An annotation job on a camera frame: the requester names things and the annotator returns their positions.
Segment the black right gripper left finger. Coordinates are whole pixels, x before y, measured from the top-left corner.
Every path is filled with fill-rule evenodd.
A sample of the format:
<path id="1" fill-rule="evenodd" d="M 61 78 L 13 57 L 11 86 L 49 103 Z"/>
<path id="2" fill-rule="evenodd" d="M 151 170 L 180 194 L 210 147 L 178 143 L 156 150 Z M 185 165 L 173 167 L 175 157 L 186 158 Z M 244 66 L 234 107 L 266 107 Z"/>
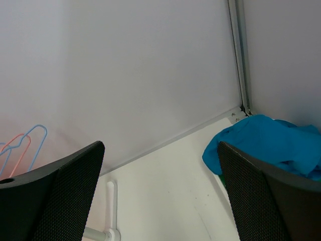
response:
<path id="1" fill-rule="evenodd" d="M 1 240 L 81 240 L 105 146 L 1 180 Z"/>

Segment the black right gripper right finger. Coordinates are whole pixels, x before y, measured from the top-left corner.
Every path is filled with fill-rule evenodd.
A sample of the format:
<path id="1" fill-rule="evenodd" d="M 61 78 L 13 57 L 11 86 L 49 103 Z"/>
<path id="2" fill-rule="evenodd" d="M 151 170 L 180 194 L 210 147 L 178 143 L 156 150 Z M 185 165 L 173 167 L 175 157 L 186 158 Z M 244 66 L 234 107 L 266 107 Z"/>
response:
<path id="1" fill-rule="evenodd" d="M 320 182 L 220 142 L 218 156 L 240 240 L 320 240 Z"/>

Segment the blue t shirt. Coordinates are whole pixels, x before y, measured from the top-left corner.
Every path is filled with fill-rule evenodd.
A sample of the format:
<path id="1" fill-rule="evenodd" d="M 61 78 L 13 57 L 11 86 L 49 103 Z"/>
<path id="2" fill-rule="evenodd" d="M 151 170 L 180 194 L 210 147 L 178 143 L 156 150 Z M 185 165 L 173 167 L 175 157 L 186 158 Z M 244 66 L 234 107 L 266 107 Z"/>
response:
<path id="1" fill-rule="evenodd" d="M 220 142 L 290 173 L 320 181 L 320 132 L 313 126 L 253 115 L 217 133 L 202 159 L 216 175 L 222 175 L 218 156 Z"/>

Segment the pink wire hanger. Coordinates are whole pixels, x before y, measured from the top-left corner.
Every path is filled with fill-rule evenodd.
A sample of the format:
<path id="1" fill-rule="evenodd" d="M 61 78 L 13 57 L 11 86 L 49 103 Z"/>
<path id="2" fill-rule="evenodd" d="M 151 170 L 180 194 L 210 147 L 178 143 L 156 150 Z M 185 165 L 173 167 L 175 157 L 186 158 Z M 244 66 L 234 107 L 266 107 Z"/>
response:
<path id="1" fill-rule="evenodd" d="M 1 179 L 14 175 L 30 144 L 31 137 L 23 133 L 1 143 Z"/>

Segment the green t shirt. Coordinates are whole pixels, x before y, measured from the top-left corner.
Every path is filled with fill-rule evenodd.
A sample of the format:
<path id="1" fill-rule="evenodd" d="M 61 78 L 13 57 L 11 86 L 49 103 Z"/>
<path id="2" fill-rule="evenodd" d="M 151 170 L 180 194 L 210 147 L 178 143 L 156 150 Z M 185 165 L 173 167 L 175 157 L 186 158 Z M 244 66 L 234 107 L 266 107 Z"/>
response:
<path id="1" fill-rule="evenodd" d="M 225 177 L 224 177 L 224 175 L 219 175 L 219 179 L 220 179 L 222 185 L 224 186 L 224 188 L 226 188 L 226 182 L 225 182 Z"/>

